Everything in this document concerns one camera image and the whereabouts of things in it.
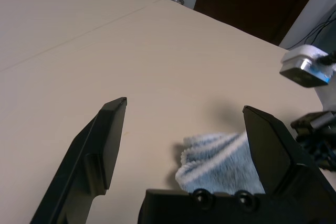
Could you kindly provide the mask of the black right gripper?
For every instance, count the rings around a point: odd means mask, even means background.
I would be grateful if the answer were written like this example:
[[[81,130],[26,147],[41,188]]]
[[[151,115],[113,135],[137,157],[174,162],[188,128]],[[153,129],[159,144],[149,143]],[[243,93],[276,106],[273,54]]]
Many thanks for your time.
[[[245,106],[243,114],[265,192],[293,200],[307,223],[335,223],[335,190],[319,169],[335,171],[335,111],[309,113],[293,121],[296,141],[273,115],[252,106]]]

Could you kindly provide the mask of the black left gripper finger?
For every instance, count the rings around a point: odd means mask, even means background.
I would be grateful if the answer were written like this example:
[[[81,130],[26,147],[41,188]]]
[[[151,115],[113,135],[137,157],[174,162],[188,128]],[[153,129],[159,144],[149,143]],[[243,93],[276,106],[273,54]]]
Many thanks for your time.
[[[125,97],[104,104],[73,139],[31,223],[86,223],[110,188],[126,107]]]

